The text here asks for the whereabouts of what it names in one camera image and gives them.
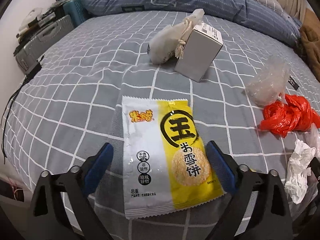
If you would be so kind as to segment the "white tissue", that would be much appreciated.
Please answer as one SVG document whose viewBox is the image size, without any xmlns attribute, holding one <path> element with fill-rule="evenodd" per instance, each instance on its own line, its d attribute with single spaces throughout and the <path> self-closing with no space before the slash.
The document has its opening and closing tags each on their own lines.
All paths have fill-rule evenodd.
<svg viewBox="0 0 320 240">
<path fill-rule="evenodd" d="M 315 157 L 316 149 L 302 140 L 295 141 L 295 149 L 287 163 L 285 192 L 295 204 L 300 204 L 308 189 L 308 177 L 311 176 L 309 164 Z"/>
</svg>

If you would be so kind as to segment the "clear plastic bag pink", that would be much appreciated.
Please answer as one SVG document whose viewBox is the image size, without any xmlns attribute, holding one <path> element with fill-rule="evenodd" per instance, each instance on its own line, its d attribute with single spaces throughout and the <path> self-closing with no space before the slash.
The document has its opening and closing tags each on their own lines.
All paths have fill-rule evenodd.
<svg viewBox="0 0 320 240">
<path fill-rule="evenodd" d="M 310 134 L 307 136 L 307 142 L 310 147 L 316 149 L 315 157 L 320 159 L 320 135 L 319 130 L 314 123 L 310 126 Z"/>
</svg>

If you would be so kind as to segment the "red plastic bag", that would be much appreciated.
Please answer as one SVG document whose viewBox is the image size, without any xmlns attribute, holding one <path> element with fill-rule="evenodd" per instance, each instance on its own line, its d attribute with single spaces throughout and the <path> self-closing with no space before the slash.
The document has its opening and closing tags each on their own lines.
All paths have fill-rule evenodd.
<svg viewBox="0 0 320 240">
<path fill-rule="evenodd" d="M 284 103 L 276 101 L 265 106 L 263 118 L 259 129 L 283 138 L 292 131 L 306 132 L 312 124 L 319 128 L 319 114 L 305 97 L 298 95 L 286 94 Z"/>
</svg>

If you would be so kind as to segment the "black wet wipe sachet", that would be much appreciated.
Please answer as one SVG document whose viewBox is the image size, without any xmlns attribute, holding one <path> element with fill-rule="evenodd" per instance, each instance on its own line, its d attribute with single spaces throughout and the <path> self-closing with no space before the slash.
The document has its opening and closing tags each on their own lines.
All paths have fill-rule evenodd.
<svg viewBox="0 0 320 240">
<path fill-rule="evenodd" d="M 292 76 L 289 76 L 289 80 L 288 80 L 289 84 L 293 87 L 293 89 L 295 91 L 297 91 L 299 89 L 299 84 L 296 83 L 296 81 L 293 79 Z"/>
</svg>

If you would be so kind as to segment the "clear bubble wrap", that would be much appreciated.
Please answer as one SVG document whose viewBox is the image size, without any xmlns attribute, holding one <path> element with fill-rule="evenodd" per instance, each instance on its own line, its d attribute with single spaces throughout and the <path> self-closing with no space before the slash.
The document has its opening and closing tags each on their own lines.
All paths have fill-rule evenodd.
<svg viewBox="0 0 320 240">
<path fill-rule="evenodd" d="M 285 103 L 285 88 L 289 77 L 290 65 L 279 57 L 271 56 L 262 70 L 245 85 L 245 92 L 260 107 L 277 100 Z"/>
</svg>

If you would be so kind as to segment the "yellow white snack packet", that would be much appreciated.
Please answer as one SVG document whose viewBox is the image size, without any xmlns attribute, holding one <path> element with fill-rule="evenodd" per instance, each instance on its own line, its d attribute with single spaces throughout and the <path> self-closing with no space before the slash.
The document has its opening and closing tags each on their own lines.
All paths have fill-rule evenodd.
<svg viewBox="0 0 320 240">
<path fill-rule="evenodd" d="M 122 98 L 125 217 L 166 215 L 224 195 L 187 99 Z"/>
</svg>

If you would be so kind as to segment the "small grey white box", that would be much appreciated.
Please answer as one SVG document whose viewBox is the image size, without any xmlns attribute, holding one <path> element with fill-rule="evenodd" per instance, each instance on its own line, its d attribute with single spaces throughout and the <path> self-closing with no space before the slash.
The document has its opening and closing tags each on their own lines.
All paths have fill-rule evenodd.
<svg viewBox="0 0 320 240">
<path fill-rule="evenodd" d="M 220 31 L 201 22 L 193 28 L 174 71 L 200 82 L 222 47 Z"/>
</svg>

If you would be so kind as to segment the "white drawstring pouch bag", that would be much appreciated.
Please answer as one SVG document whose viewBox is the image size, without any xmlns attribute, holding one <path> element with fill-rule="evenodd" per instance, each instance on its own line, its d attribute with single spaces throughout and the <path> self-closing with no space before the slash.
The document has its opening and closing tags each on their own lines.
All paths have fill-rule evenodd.
<svg viewBox="0 0 320 240">
<path fill-rule="evenodd" d="M 159 31 L 148 44 L 148 55 L 153 64 L 164 64 L 175 56 L 183 57 L 185 44 L 193 28 L 202 22 L 203 9 L 196 9 L 193 13 L 176 25 L 167 25 Z"/>
</svg>

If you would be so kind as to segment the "grey checked bed sheet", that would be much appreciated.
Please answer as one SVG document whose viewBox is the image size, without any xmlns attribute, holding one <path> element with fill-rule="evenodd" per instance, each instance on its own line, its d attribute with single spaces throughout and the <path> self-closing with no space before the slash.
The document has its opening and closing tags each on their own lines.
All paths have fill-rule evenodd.
<svg viewBox="0 0 320 240">
<path fill-rule="evenodd" d="M 184 12 L 144 11 L 87 20 L 46 51 L 41 71 L 20 91 L 9 115 L 4 146 L 8 160 L 33 190 L 43 170 L 63 173 L 109 142 L 110 168 L 89 200 L 114 239 L 205 239 L 222 215 L 225 195 L 190 210 L 128 220 L 123 204 L 123 96 L 187 99 L 204 142 L 214 140 L 240 164 L 286 177 L 287 161 L 303 133 L 285 138 L 258 132 L 261 109 L 244 86 L 270 56 L 285 59 L 299 84 L 287 94 L 304 96 L 319 110 L 319 82 L 294 51 L 257 31 L 213 16 L 223 48 L 201 82 L 174 71 L 175 60 L 157 66 L 149 40 Z"/>
</svg>

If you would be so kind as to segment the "brown jacket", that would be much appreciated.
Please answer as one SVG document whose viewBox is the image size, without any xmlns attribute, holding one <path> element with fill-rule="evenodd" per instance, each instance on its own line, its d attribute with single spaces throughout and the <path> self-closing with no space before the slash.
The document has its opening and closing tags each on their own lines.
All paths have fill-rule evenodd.
<svg viewBox="0 0 320 240">
<path fill-rule="evenodd" d="M 306 9 L 300 28 L 303 61 L 319 81 L 319 19 L 310 9 Z"/>
</svg>

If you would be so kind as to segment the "black power adapter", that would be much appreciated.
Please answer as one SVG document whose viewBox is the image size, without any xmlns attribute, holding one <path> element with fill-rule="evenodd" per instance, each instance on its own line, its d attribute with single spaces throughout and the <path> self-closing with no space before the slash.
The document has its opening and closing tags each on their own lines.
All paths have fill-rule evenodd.
<svg viewBox="0 0 320 240">
<path fill-rule="evenodd" d="M 35 77 L 35 75 L 42 69 L 41 62 L 43 58 L 44 55 L 42 55 L 39 60 L 36 60 L 36 62 L 26 71 L 25 75 L 28 80 L 32 80 Z"/>
</svg>

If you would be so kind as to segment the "grey suitcase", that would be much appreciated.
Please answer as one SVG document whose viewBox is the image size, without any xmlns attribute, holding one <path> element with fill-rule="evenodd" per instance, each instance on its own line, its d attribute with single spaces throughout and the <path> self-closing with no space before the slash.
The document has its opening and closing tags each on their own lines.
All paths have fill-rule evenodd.
<svg viewBox="0 0 320 240">
<path fill-rule="evenodd" d="M 23 41 L 14 51 L 14 57 L 24 74 L 51 46 L 74 29 L 71 17 L 66 15 L 40 29 L 31 38 Z"/>
</svg>

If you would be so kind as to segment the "clutter pile on suitcase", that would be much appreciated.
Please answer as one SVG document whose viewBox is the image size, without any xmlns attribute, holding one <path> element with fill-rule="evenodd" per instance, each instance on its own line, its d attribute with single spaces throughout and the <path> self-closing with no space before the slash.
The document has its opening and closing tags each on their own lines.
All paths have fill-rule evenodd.
<svg viewBox="0 0 320 240">
<path fill-rule="evenodd" d="M 42 14 L 28 24 L 22 31 L 18 30 L 16 38 L 19 44 L 22 44 L 32 37 L 38 30 L 47 25 L 49 22 L 58 20 L 65 16 L 63 4 L 68 0 L 55 0 L 48 9 L 43 9 Z"/>
</svg>

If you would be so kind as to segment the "white mask on clutter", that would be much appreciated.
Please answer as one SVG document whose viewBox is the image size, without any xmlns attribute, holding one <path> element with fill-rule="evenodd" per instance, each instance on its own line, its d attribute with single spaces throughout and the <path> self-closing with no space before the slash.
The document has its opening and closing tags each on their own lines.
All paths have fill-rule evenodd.
<svg viewBox="0 0 320 240">
<path fill-rule="evenodd" d="M 42 14 L 43 8 L 34 8 L 29 12 L 29 14 L 23 19 L 19 31 L 22 31 L 24 28 L 28 26 L 33 20 L 36 20 L 39 15 Z"/>
</svg>

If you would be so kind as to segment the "teal suitcase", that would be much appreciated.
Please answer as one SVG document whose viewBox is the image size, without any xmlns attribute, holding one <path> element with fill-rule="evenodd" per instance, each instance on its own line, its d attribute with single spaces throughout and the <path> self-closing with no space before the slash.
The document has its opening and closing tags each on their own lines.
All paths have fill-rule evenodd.
<svg viewBox="0 0 320 240">
<path fill-rule="evenodd" d="M 82 5 L 81 0 L 68 0 L 63 4 L 63 10 L 66 15 L 71 17 L 75 28 L 92 17 Z"/>
</svg>

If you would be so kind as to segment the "blue striped duvet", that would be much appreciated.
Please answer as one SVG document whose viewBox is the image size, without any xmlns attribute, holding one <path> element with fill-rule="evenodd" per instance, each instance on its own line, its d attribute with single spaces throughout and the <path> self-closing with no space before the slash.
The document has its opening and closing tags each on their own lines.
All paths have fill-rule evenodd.
<svg viewBox="0 0 320 240">
<path fill-rule="evenodd" d="M 255 0 L 82 0 L 82 4 L 95 16 L 151 10 L 191 13 L 203 9 L 206 15 L 258 31 L 289 47 L 294 47 L 300 37 L 292 18 Z"/>
</svg>

